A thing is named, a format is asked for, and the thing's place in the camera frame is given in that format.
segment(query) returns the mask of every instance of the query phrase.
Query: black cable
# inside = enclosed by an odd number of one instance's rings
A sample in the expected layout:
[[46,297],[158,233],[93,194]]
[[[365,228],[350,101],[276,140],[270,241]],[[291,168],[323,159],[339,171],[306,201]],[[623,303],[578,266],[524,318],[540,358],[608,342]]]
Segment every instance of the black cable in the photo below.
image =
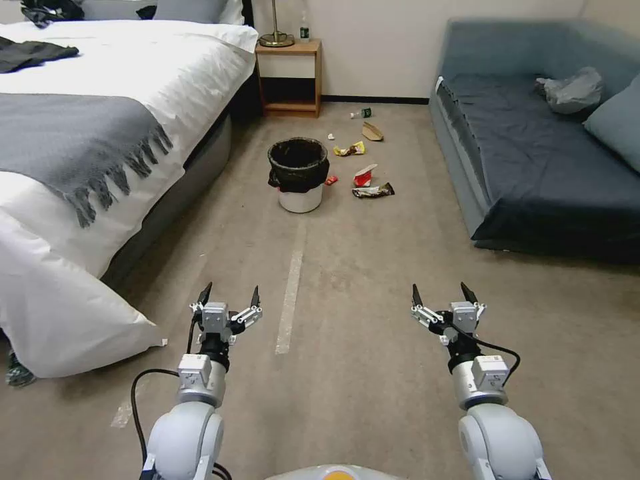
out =
[[226,468],[224,468],[222,465],[220,465],[219,463],[214,463],[213,464],[213,468],[214,469],[218,469],[220,470],[220,472],[216,472],[215,470],[213,470],[214,473],[222,473],[224,474],[224,476],[226,477],[227,480],[233,480],[231,478],[231,474],[229,473],[229,470],[227,470]]
[[510,350],[510,349],[508,349],[508,348],[500,347],[500,346],[498,346],[498,345],[494,345],[494,344],[492,344],[492,343],[485,342],[485,341],[483,341],[483,340],[477,339],[477,338],[475,338],[475,337],[471,336],[470,334],[468,334],[467,332],[462,331],[462,330],[460,329],[460,327],[458,327],[458,326],[457,326],[456,324],[454,324],[454,323],[450,323],[449,325],[450,325],[450,326],[452,326],[452,327],[453,327],[453,328],[454,328],[454,329],[455,329],[459,334],[461,334],[461,335],[465,336],[466,338],[468,338],[468,339],[470,339],[470,340],[473,340],[473,341],[474,341],[474,342],[476,342],[478,345],[482,345],[482,346],[484,346],[484,347],[486,347],[486,348],[490,348],[490,349],[494,349],[494,350],[502,351],[502,352],[508,353],[508,354],[510,354],[510,355],[513,355],[513,356],[515,357],[515,363],[514,363],[514,364],[513,364],[513,366],[509,369],[509,374],[507,375],[507,378],[506,378],[506,380],[505,380],[505,382],[504,382],[504,384],[503,384],[503,385],[506,385],[506,384],[507,384],[507,382],[509,381],[509,378],[510,378],[511,374],[513,374],[513,372],[515,372],[515,371],[518,369],[518,367],[520,366],[520,355],[518,355],[518,353],[517,353],[517,352],[514,352],[513,350]]
[[195,321],[191,320],[191,326],[189,327],[189,340],[187,340],[187,353],[191,353],[191,343],[193,342],[193,328]]
[[133,379],[131,384],[131,413],[133,415],[133,422],[135,424],[135,431],[138,434],[138,440],[140,440],[140,450],[142,450],[142,465],[144,466],[147,461],[147,442],[145,441],[145,434],[142,432],[142,426],[140,425],[140,417],[138,417],[138,406],[135,401],[135,388],[138,385],[138,380],[147,375],[148,373],[164,373],[166,375],[178,376],[178,372],[165,369],[148,369],[144,370]]

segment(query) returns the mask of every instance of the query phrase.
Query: white bucket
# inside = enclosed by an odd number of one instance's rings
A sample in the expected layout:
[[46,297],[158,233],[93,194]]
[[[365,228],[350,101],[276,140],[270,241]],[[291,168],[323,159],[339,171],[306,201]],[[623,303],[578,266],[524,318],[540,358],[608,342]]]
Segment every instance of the white bucket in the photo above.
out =
[[325,184],[321,183],[306,193],[280,192],[278,201],[285,210],[294,213],[306,213],[320,205],[322,201],[322,187],[324,186]]

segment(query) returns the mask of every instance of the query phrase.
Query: blanket fringe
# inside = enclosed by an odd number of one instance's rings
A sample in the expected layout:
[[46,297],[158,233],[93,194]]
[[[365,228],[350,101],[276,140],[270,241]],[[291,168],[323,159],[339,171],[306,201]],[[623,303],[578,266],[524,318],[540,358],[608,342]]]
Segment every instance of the blanket fringe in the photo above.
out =
[[[138,144],[134,151],[124,154],[122,158],[124,164],[143,179],[151,174],[151,168],[146,161],[152,165],[158,164],[158,159],[151,149],[151,142],[154,142],[164,155],[168,154],[169,150],[173,148],[173,143],[167,136],[164,128],[158,125],[154,131],[150,132],[147,138]],[[82,228],[90,226],[90,224],[95,221],[95,209],[89,201],[89,188],[95,192],[104,210],[108,210],[113,204],[115,198],[109,191],[107,177],[116,184],[122,193],[125,195],[130,194],[131,187],[129,186],[127,175],[122,165],[116,165],[110,168],[102,177],[89,180],[87,187],[76,189],[72,195],[62,194],[64,200],[74,208],[78,216],[78,222]]]

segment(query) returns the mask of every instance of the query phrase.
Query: white tape line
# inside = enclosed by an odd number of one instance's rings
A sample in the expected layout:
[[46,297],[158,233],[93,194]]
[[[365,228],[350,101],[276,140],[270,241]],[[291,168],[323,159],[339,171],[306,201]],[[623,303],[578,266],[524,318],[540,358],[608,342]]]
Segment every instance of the white tape line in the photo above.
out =
[[278,340],[275,344],[275,354],[281,355],[289,352],[291,343],[291,331],[293,330],[293,316],[295,314],[295,302],[298,297],[298,285],[300,284],[300,270],[302,268],[302,257],[307,240],[307,222],[302,220],[298,224],[293,244],[293,254],[289,266],[289,278],[287,279],[287,289],[285,290],[285,300],[282,304],[282,316],[280,316],[280,328],[278,329]]
[[[135,399],[140,400],[140,394],[147,386],[148,379],[141,379],[135,388]],[[131,396],[127,395],[127,398],[120,404],[118,411],[115,413],[115,417],[111,421],[111,426],[114,428],[124,428],[129,423],[133,414],[133,408],[131,406]]]

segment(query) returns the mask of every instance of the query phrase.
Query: trash can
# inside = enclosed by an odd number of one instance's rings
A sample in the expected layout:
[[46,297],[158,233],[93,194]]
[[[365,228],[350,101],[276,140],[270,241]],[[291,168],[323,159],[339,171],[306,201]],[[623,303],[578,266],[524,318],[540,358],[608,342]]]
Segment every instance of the trash can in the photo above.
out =
[[329,173],[327,149],[318,140],[292,138],[269,149],[269,184],[280,190],[278,201],[286,210],[305,213],[322,201]]

